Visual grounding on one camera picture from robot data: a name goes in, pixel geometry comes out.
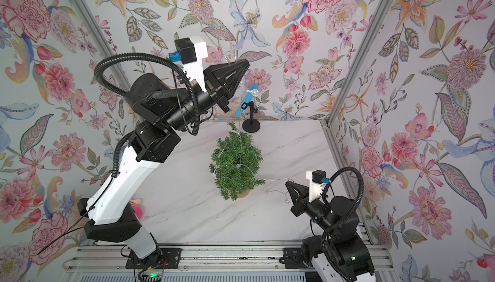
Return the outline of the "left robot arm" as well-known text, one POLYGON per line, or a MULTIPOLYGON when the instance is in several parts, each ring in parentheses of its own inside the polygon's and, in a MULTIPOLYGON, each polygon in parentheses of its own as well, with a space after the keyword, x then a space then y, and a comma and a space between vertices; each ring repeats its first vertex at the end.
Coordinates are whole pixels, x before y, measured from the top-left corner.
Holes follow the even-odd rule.
POLYGON ((146 53, 121 53, 100 61, 94 77, 104 88, 124 97, 127 104, 143 117, 134 131, 124 135, 113 153, 110 177, 91 197, 78 203, 81 217, 89 220, 83 227, 87 238, 125 243, 135 255, 145 260, 159 258, 161 250, 155 238, 141 225, 130 198, 143 181, 173 152, 180 142, 178 131, 192 128, 197 135, 201 115, 214 105, 229 111, 229 100, 250 67, 246 59, 201 69, 206 88, 192 83, 186 70, 170 59, 146 53), (129 91, 109 83, 104 72, 121 62, 144 60, 171 69, 173 79, 183 84, 169 88, 156 75, 143 74, 129 91))

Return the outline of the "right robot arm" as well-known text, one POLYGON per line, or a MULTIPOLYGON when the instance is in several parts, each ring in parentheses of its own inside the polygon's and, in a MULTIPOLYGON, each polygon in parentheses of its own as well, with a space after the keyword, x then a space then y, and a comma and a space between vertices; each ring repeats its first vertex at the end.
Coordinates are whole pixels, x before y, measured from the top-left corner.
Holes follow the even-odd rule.
POLYGON ((307 179, 308 186, 286 182, 294 216, 306 214, 310 222, 322 229, 321 235, 302 241, 301 262, 315 270, 320 281, 375 281, 372 257, 358 234, 357 208, 364 196, 361 172, 354 167, 344 167, 328 177, 325 171, 308 171, 307 179), (332 183, 345 172, 352 172, 357 179, 356 197, 327 199, 332 183))

